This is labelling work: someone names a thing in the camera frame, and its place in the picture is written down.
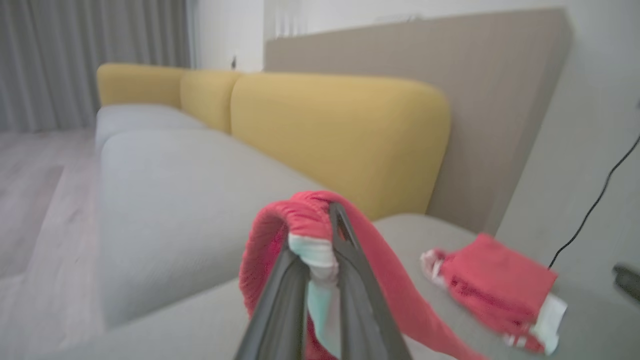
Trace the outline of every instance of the folded clothing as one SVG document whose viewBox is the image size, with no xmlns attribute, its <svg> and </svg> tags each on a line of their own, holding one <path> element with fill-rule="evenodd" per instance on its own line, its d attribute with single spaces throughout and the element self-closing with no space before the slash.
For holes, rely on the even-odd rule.
<svg viewBox="0 0 640 360">
<path fill-rule="evenodd" d="M 548 354 L 555 350 L 559 318 L 566 309 L 562 300 L 548 299 L 556 273 L 488 234 L 479 234 L 456 252 L 433 249 L 420 259 L 427 277 L 446 287 L 480 322 L 505 335 L 508 345 Z M 544 304 L 546 322 L 538 323 Z"/>
<path fill-rule="evenodd" d="M 240 267 L 240 290 L 251 316 L 283 241 L 311 269 L 308 291 L 307 359 L 335 359 L 340 354 L 337 260 L 331 246 L 328 208 L 342 204 L 360 246 L 380 284 L 399 330 L 430 349 L 459 360 L 484 357 L 451 331 L 413 285 L 400 260 L 373 224 L 343 197 L 332 192 L 297 193 L 261 210 L 247 241 Z"/>
</svg>

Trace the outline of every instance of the wall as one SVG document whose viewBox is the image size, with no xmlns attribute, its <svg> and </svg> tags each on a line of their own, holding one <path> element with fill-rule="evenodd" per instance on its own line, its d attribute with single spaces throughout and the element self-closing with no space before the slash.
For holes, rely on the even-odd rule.
<svg viewBox="0 0 640 360">
<path fill-rule="evenodd" d="M 228 70 L 237 56 L 237 70 L 262 70 L 263 0 L 198 0 L 200 67 Z"/>
<path fill-rule="evenodd" d="M 554 98 L 497 236 L 544 264 L 568 241 L 609 169 L 640 133 L 640 1 L 315 0 L 310 32 L 378 17 L 566 6 L 575 40 Z M 612 287 L 618 261 L 640 267 L 640 149 L 617 170 L 604 199 L 554 269 L 629 304 Z"/>
</svg>

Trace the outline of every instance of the cable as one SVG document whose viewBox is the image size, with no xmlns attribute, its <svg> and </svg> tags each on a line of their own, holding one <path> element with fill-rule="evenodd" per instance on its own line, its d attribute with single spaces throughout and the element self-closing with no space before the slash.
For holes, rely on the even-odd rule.
<svg viewBox="0 0 640 360">
<path fill-rule="evenodd" d="M 596 202 L 594 202 L 593 205 L 591 205 L 591 209 L 589 209 L 589 211 L 587 211 L 587 215 L 584 215 L 584 219 L 582 219 L 582 224 L 580 224 L 580 227 L 578 228 L 578 231 L 576 231 L 575 234 L 573 235 L 573 238 L 571 238 L 571 240 L 569 240 L 568 243 L 564 244 L 556 252 L 556 256 L 554 256 L 554 259 L 551 261 L 551 264 L 549 264 L 549 269 L 551 269 L 551 266 L 554 266 L 554 263 L 556 262 L 556 259 L 557 259 L 558 255 L 560 255 L 560 252 L 562 250 L 564 250 L 567 246 L 571 245 L 571 243 L 575 240 L 575 238 L 578 237 L 578 234 L 580 234 L 580 231 L 582 230 L 582 227 L 584 226 L 584 223 L 587 222 L 587 219 L 589 218 L 589 215 L 591 215 L 591 212 L 593 211 L 593 208 L 595 208 L 596 205 L 598 205 L 598 203 L 600 202 L 600 199 L 602 199 L 602 195 L 604 195 L 604 191 L 607 190 L 607 186 L 609 185 L 609 180 L 611 180 L 611 176 L 613 175 L 613 172 L 616 171 L 618 166 L 620 166 L 620 164 L 622 164 L 623 161 L 625 161 L 627 159 L 627 156 L 629 156 L 629 154 L 631 154 L 631 152 L 633 152 L 633 150 L 636 148 L 636 146 L 638 145 L 639 142 L 640 142 L 640 135 L 638 136 L 638 139 L 636 140 L 634 145 L 631 146 L 631 149 L 629 149 L 629 151 L 627 151 L 627 153 L 622 157 L 622 159 L 620 159 L 620 161 L 618 161 L 616 166 L 614 166 L 611 169 L 611 171 L 609 172 L 609 175 L 607 176 L 607 180 L 605 180 L 605 182 L 604 182 L 604 187 L 602 188 L 602 191 L 600 192 L 600 196 L 598 196 Z"/>
</svg>

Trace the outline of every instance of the curtain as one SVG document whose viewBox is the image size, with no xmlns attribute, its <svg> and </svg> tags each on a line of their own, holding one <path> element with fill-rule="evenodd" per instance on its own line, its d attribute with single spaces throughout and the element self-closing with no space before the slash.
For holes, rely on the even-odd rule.
<svg viewBox="0 0 640 360">
<path fill-rule="evenodd" d="M 186 0 L 0 0 L 0 131 L 87 127 L 95 71 L 189 66 Z"/>
</svg>

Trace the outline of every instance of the beige panel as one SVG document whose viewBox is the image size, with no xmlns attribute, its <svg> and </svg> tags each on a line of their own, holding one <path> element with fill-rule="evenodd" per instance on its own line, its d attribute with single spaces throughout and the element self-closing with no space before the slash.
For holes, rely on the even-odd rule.
<svg viewBox="0 0 640 360">
<path fill-rule="evenodd" d="M 563 9 L 467 15 L 273 40 L 265 69 L 398 76 L 442 89 L 452 133 L 428 213 L 495 234 L 570 40 Z"/>
</svg>

